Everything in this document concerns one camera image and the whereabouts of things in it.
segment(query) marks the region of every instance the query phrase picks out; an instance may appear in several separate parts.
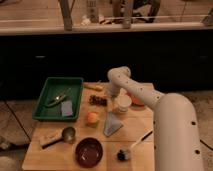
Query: white container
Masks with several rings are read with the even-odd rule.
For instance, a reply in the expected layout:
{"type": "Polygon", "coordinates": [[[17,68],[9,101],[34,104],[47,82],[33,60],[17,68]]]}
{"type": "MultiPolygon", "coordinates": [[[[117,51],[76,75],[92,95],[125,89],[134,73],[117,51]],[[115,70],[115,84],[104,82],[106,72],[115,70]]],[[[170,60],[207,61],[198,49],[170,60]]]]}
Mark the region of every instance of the white container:
{"type": "Polygon", "coordinates": [[[132,104],[132,99],[127,95],[118,96],[116,101],[120,112],[126,112],[132,104]]]}

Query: dark background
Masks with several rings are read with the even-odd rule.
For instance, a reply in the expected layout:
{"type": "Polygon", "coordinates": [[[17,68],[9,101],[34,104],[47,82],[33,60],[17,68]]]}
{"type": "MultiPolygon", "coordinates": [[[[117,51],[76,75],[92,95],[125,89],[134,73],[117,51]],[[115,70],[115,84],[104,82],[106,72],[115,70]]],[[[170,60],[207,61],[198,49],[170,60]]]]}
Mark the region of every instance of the dark background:
{"type": "Polygon", "coordinates": [[[0,99],[38,98],[49,76],[108,81],[128,66],[159,91],[213,89],[213,30],[0,37],[0,99]]]}

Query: wooden cutting board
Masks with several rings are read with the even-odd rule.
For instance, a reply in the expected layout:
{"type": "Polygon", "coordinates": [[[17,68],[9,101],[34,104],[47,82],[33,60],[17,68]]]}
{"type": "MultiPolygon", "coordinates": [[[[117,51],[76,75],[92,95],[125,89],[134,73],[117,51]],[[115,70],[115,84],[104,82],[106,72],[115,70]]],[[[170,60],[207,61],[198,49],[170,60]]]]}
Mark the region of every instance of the wooden cutting board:
{"type": "MultiPolygon", "coordinates": [[[[143,83],[143,85],[153,88],[151,83],[143,83]]],[[[120,94],[125,93],[125,90],[121,89],[120,94]]],[[[101,142],[103,157],[98,165],[90,170],[154,171],[153,135],[133,149],[131,160],[120,162],[116,158],[116,154],[121,148],[128,148],[141,135],[153,129],[152,111],[148,107],[130,107],[127,113],[116,114],[116,117],[120,119],[124,126],[110,137],[106,137],[103,134],[103,129],[107,109],[103,106],[90,105],[88,101],[91,95],[103,97],[104,91],[83,90],[79,118],[76,122],[37,123],[22,165],[24,170],[89,170],[78,165],[75,160],[75,149],[82,139],[93,137],[101,142]],[[100,117],[99,124],[96,128],[88,127],[85,122],[86,114],[91,111],[98,112],[100,117]],[[41,148],[39,144],[41,136],[54,131],[61,131],[67,126],[73,126],[76,129],[76,140],[74,144],[59,142],[46,149],[41,148]]]]}

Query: dark bowl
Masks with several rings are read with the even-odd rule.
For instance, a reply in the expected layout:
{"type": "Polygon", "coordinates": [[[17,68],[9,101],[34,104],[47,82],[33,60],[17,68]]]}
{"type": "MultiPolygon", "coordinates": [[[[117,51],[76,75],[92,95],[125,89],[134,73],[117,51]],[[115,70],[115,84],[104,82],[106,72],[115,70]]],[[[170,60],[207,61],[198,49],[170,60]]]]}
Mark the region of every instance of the dark bowl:
{"type": "Polygon", "coordinates": [[[100,162],[103,156],[103,148],[97,139],[88,137],[77,145],[75,155],[80,166],[91,168],[100,162]]]}

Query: green tray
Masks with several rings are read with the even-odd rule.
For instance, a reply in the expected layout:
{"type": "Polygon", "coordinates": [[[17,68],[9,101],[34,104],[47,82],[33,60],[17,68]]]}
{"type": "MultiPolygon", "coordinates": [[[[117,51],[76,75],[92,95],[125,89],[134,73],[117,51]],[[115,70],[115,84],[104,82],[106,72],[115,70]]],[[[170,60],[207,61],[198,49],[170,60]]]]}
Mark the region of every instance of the green tray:
{"type": "Polygon", "coordinates": [[[33,119],[42,121],[76,121],[79,114],[81,96],[83,90],[83,78],[80,77],[48,77],[41,91],[33,119]],[[72,116],[61,115],[61,103],[47,108],[50,100],[56,96],[70,90],[66,93],[67,97],[64,100],[72,101],[72,116]]]}

